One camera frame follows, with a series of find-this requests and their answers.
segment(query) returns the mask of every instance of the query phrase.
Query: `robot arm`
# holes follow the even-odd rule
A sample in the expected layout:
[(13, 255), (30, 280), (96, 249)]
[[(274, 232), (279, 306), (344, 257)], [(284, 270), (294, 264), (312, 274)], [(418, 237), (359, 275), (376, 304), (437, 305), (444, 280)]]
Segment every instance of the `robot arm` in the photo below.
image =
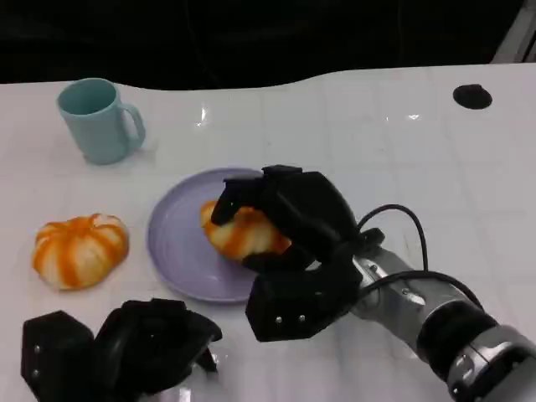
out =
[[(409, 345), (456, 401), (536, 397), (536, 347), (487, 315), (463, 284), (413, 271), (382, 248), (381, 231), (362, 232), (363, 221), (356, 223), (342, 195), (320, 173), (282, 166), (263, 171), (261, 178), (227, 180), (212, 216), (224, 224), (241, 206), (253, 206), (292, 240), (282, 256), (244, 261), (260, 272), (246, 308), (257, 339), (309, 338), (352, 312)], [(321, 263), (314, 271), (306, 270), (311, 260)], [(263, 261), (278, 269), (267, 270)]]

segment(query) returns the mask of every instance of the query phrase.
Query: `light blue mug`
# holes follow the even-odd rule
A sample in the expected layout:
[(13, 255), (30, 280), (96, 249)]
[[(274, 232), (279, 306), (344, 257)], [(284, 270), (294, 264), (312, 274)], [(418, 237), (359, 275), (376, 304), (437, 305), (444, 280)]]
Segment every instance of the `light blue mug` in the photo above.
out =
[[(105, 165), (120, 161), (145, 140), (145, 127), (138, 109), (121, 103), (119, 90), (108, 80), (86, 78), (67, 86), (58, 96), (58, 108), (76, 145), (88, 162)], [(137, 131), (129, 136), (124, 112)]]

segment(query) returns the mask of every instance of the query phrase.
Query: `lavender plate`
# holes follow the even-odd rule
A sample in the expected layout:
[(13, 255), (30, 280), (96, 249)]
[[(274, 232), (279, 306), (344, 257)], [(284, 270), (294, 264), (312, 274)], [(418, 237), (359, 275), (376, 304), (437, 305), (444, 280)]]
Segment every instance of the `lavender plate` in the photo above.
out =
[(259, 176), (226, 168), (196, 174), (172, 188), (152, 211), (147, 247), (158, 274), (171, 288), (207, 302), (244, 302), (255, 273), (224, 258), (199, 226), (199, 210), (224, 190), (224, 178)]

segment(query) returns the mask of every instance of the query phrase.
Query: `mug handle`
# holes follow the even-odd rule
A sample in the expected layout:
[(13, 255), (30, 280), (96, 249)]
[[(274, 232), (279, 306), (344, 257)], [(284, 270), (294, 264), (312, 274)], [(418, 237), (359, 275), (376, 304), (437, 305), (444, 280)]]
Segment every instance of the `mug handle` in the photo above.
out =
[(131, 115), (132, 120), (134, 121), (134, 127), (136, 128), (137, 137), (129, 137), (129, 139), (131, 142), (131, 152), (136, 151), (139, 147), (142, 146), (143, 141), (145, 140), (145, 126), (143, 125), (142, 115), (140, 115), (139, 110), (133, 105), (121, 103), (119, 107), (120, 109)]

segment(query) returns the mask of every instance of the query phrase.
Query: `white table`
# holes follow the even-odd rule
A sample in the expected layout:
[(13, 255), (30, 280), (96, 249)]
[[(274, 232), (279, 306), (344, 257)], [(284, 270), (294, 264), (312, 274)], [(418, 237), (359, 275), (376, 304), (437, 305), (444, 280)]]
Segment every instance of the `white table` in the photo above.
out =
[[(452, 100), (469, 83), (491, 92), (491, 107), (469, 111)], [(181, 298), (155, 276), (147, 221), (175, 183), (216, 167), (296, 164), (324, 172), (356, 215), (411, 207), (426, 229), (430, 268), (463, 280), (498, 320), (536, 339), (533, 65), (348, 71), (259, 90), (121, 87), (142, 112), (147, 142), (109, 167), (87, 165), (75, 148), (55, 109), (64, 86), (0, 86), (1, 400), (33, 400), (18, 374), (24, 320), (62, 309), (96, 332), (128, 299)], [(128, 226), (126, 262), (101, 286), (52, 291), (30, 267), (36, 229), (96, 211)], [(377, 223), (386, 245), (420, 267), (410, 221), (389, 213)], [(224, 331), (213, 345), (219, 376), (195, 371), (155, 400), (449, 400), (427, 366), (374, 323), (348, 316), (308, 341), (261, 344), (243, 307), (186, 302)]]

